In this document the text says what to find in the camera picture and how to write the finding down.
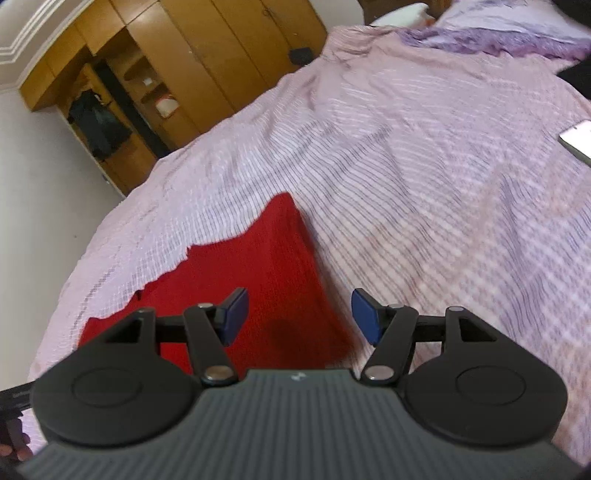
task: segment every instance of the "smartphone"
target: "smartphone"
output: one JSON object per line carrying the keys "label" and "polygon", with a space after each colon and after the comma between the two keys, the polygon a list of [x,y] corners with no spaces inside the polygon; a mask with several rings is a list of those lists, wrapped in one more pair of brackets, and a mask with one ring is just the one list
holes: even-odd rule
{"label": "smartphone", "polygon": [[584,120],[562,132],[558,136],[558,141],[580,161],[591,167],[591,120]]}

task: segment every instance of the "logo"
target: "logo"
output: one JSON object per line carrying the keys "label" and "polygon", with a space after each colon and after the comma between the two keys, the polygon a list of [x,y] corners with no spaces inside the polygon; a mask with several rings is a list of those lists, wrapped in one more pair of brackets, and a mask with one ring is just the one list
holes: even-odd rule
{"label": "logo", "polygon": [[304,372],[298,372],[298,373],[291,376],[291,379],[294,382],[301,382],[302,380],[305,380],[306,378],[308,378],[308,375],[306,375]]}

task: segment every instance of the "ceiling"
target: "ceiling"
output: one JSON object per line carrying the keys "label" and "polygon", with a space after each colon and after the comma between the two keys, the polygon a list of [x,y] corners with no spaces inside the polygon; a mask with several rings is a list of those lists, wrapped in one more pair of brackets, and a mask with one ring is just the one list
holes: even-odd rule
{"label": "ceiling", "polygon": [[0,90],[20,86],[92,0],[0,0]]}

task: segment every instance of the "black object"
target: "black object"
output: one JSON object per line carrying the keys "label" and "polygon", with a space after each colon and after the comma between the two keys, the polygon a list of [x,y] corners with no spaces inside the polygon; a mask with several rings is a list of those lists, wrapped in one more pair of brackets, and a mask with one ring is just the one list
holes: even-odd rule
{"label": "black object", "polygon": [[[18,473],[28,480],[580,473],[550,443],[567,393],[548,366],[462,307],[420,316],[361,289],[351,303],[376,345],[361,381],[332,369],[254,370],[239,382],[222,345],[245,321],[244,289],[178,317],[134,312],[37,380],[33,409],[50,444]],[[409,374],[416,342],[431,341],[442,342],[442,354]],[[187,342],[193,376],[157,355],[160,342]]]}
{"label": "black object", "polygon": [[131,130],[102,105],[92,90],[85,90],[72,102],[68,121],[80,128],[98,160],[109,158],[131,136]]}
{"label": "black object", "polygon": [[94,66],[96,74],[109,91],[113,100],[119,105],[127,119],[134,126],[135,130],[144,139],[148,148],[157,158],[163,158],[171,153],[162,139],[152,130],[143,116],[138,112],[134,101],[121,85],[107,62],[101,60]]}
{"label": "black object", "polygon": [[573,20],[591,28],[591,0],[552,0],[562,12]]}
{"label": "black object", "polygon": [[312,49],[309,47],[294,48],[290,50],[289,56],[290,62],[292,62],[293,65],[298,65],[300,67],[308,65],[314,60],[314,52],[312,52]]}
{"label": "black object", "polygon": [[18,463],[17,450],[25,446],[22,441],[22,411],[31,408],[30,393],[33,383],[0,392],[0,444],[11,445],[8,461]]}
{"label": "black object", "polygon": [[581,63],[562,70],[558,73],[558,77],[569,82],[585,98],[591,100],[591,55]]}

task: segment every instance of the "purple blanket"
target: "purple blanket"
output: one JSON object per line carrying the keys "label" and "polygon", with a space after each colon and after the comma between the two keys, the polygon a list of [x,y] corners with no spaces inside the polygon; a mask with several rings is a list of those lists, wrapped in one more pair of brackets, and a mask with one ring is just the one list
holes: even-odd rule
{"label": "purple blanket", "polygon": [[457,53],[537,53],[583,60],[591,54],[591,29],[563,15],[549,0],[459,0],[425,30],[404,30],[413,47]]}

